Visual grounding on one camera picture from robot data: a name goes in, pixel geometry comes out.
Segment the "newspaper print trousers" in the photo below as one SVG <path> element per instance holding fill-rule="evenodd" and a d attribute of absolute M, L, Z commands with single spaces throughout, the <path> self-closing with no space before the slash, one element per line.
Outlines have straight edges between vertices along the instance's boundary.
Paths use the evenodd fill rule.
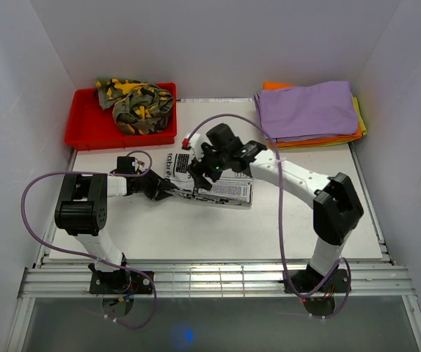
<path fill-rule="evenodd" d="M 173 194 L 186 199 L 218 205 L 252 205 L 254 181 L 241 173 L 231 170 L 223 172 L 221 178 L 212 183 L 210 191 L 197 188 L 192 176 L 187 171 L 191 164 L 191 153 L 168 153 L 164 169 L 164 178 L 177 186 Z"/>

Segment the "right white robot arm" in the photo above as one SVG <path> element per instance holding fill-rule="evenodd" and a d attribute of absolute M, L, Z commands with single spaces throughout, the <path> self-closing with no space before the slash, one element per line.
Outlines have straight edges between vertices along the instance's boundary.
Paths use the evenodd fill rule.
<path fill-rule="evenodd" d="M 221 123 L 205 137 L 192 132 L 182 148 L 192 153 L 188 173 L 197 188 L 210 190 L 225 170 L 243 173 L 279 187 L 279 196 L 292 194 L 312 209 L 312 226 L 318 236 L 307 267 L 295 274 L 284 272 L 285 285 L 306 298 L 324 291 L 334 281 L 345 243 L 364 215 L 349 176 L 318 174 L 284 161 L 275 150 L 251 140 L 243 143 Z"/>

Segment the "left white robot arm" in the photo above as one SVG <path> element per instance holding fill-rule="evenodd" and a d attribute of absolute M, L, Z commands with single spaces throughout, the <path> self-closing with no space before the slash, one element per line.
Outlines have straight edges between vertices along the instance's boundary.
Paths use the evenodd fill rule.
<path fill-rule="evenodd" d="M 126 271 L 125 255 L 114 245 L 106 230 L 109 197 L 126 197 L 135 193 L 148 199 L 162 200 L 177 186 L 154 171 L 140 169 L 133 156 L 117 158 L 112 174 L 65 175 L 54 212 L 56 226 L 74 237 L 87 254 L 100 259 L 88 265 L 92 272 L 91 294 L 151 294 L 153 272 L 147 276 Z"/>

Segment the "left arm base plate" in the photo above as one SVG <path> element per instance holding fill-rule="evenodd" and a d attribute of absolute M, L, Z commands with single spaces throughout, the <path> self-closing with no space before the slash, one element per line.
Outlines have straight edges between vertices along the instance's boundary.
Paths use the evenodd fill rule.
<path fill-rule="evenodd" d="M 96 271 L 92 273 L 89 293 L 94 295 L 127 295 L 129 293 L 151 294 L 153 292 L 151 279 L 154 273 L 145 271 L 150 277 L 124 270 L 112 272 Z"/>

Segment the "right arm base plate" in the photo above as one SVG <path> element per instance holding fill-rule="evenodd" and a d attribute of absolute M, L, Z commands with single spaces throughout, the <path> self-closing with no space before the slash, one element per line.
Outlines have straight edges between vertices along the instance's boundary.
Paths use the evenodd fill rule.
<path fill-rule="evenodd" d="M 300 293 L 312 291 L 322 280 L 316 271 L 289 270 L 289 277 L 295 289 Z M 317 290 L 317 293 L 345 293 L 348 290 L 348 273 L 345 269 L 337 269 Z"/>

